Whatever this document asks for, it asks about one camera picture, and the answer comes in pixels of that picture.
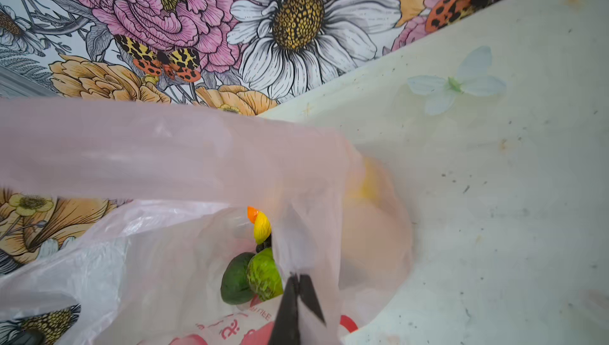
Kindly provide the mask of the pink plastic bag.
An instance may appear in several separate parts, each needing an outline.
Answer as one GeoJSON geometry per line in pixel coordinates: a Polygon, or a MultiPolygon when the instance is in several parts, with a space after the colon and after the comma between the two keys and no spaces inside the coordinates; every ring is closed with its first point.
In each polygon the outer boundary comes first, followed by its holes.
{"type": "Polygon", "coordinates": [[[412,226],[387,172],[343,135],[201,107],[84,99],[1,105],[1,183],[14,202],[126,199],[93,225],[12,212],[1,237],[40,254],[1,279],[4,344],[222,344],[270,335],[282,295],[223,302],[230,261],[273,251],[303,344],[370,323],[412,266],[412,226]],[[257,244],[254,218],[272,234],[257,244]]]}

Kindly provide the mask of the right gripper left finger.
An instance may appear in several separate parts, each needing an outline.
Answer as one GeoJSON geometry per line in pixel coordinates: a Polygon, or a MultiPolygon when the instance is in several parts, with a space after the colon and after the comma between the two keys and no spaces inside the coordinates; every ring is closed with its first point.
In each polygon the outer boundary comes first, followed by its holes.
{"type": "Polygon", "coordinates": [[[300,345],[299,330],[299,278],[291,275],[284,288],[278,314],[268,341],[268,345],[300,345]]]}

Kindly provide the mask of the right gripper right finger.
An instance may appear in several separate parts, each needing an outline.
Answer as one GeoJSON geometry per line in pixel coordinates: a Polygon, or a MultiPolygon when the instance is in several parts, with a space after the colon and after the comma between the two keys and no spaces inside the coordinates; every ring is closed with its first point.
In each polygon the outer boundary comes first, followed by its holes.
{"type": "Polygon", "coordinates": [[[304,306],[308,308],[322,324],[326,324],[317,293],[309,275],[298,276],[298,297],[304,303],[304,306]]]}

